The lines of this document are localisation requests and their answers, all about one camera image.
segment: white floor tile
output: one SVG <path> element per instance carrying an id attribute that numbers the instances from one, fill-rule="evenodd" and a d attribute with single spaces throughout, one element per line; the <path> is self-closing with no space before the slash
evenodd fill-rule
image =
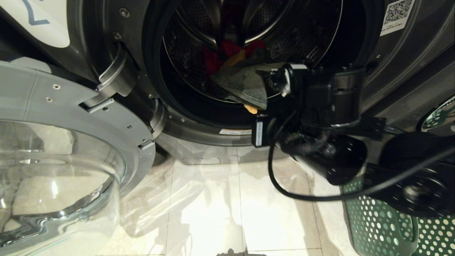
<path id="1" fill-rule="evenodd" d="M 120 201 L 120 226 L 98 255 L 164 254 L 174 159 L 153 167 Z"/>
<path id="2" fill-rule="evenodd" d="M 286 250 L 286 251 L 255 251 L 248 256 L 323 256 L 321 249 Z"/>
<path id="3" fill-rule="evenodd" d="M 323 196 L 340 193 L 338 186 L 332 186 L 312 169 L 307 168 L 307 173 L 312 194 Z M 349 241 L 343 203 L 318 202 L 314 204 L 314 211 L 324 256 L 358 256 Z"/>
<path id="4" fill-rule="evenodd" d="M 238 165 L 185 166 L 176 161 L 166 256 L 242 251 Z"/>
<path id="5" fill-rule="evenodd" d="M 240 164 L 244 246 L 248 251 L 320 248 L 313 204 L 280 194 L 267 162 Z M 305 170 L 293 159 L 274 160 L 278 182 L 288 191 L 309 194 Z"/>

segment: white label on washing machine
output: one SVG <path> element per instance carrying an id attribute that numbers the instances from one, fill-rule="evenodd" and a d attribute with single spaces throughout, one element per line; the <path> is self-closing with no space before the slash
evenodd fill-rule
<path id="1" fill-rule="evenodd" d="M 387 6 L 384 22 L 382 23 L 381 35 L 404 29 L 411 13 L 415 0 L 400 0 Z"/>
<path id="2" fill-rule="evenodd" d="M 41 42 L 57 48 L 70 45 L 66 0 L 0 0 L 0 6 Z"/>
<path id="3" fill-rule="evenodd" d="M 251 135 L 251 130 L 221 129 L 220 134 L 224 135 Z"/>
<path id="4" fill-rule="evenodd" d="M 264 124 L 262 122 L 256 123 L 256 147 L 262 146 L 262 129 Z"/>

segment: front-loading washing machine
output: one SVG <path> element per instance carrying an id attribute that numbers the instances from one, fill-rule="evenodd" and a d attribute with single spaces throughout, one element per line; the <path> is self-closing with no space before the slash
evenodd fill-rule
<path id="1" fill-rule="evenodd" d="M 203 47 L 215 52 L 223 40 L 261 40 L 276 61 L 365 66 L 361 109 L 379 114 L 454 44 L 448 0 L 22 0 L 0 7 L 8 184 L 0 250 L 17 255 L 95 241 L 81 231 L 107 237 L 118 195 L 144 177 L 156 145 L 185 164 L 267 158 L 251 144 L 254 116 L 207 82 Z M 259 114 L 285 108 L 279 93 L 267 97 Z M 42 177 L 33 182 L 46 191 L 27 188 L 62 204 L 28 212 L 25 200 L 21 214 L 6 210 L 29 177 Z M 76 190 L 71 184 L 85 188 L 60 198 L 68 192 L 59 188 Z"/>

